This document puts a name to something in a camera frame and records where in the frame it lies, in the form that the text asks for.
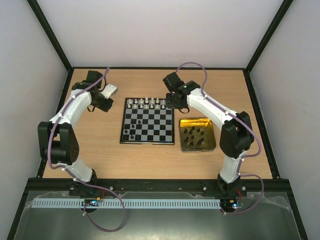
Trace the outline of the gold metal tin tray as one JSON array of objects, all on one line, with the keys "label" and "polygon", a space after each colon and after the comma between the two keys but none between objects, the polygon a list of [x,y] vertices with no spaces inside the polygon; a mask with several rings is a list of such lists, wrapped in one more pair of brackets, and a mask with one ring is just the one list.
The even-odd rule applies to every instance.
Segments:
[{"label": "gold metal tin tray", "polygon": [[[193,134],[189,134],[192,127],[195,127]],[[217,143],[214,133],[213,123],[209,118],[182,118],[178,124],[179,137],[180,137],[180,149],[183,153],[195,153],[195,152],[212,152],[215,150]],[[201,145],[197,145],[197,142],[204,138]]]}]

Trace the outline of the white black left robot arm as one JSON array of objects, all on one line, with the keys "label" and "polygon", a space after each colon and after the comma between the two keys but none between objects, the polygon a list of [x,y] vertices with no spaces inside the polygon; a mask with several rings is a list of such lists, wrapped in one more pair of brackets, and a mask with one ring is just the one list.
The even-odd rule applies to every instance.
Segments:
[{"label": "white black left robot arm", "polygon": [[48,166],[68,173],[73,181],[87,186],[94,185],[97,174],[80,157],[75,128],[89,106],[105,113],[111,109],[114,102],[111,96],[118,89],[107,83],[109,71],[109,68],[104,73],[88,71],[85,80],[72,86],[69,98],[58,113],[37,127],[40,156]]}]

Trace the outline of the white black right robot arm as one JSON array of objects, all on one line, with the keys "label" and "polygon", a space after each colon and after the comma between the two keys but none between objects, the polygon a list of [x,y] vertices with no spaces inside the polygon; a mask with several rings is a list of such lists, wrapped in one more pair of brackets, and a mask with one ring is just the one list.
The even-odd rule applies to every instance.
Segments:
[{"label": "white black right robot arm", "polygon": [[242,161],[254,142],[250,116],[245,111],[238,113],[223,106],[193,80],[183,82],[176,72],[167,75],[163,82],[168,89],[165,100],[168,108],[194,108],[219,128],[219,147],[224,153],[224,161],[217,186],[222,195],[229,196],[236,189]]}]

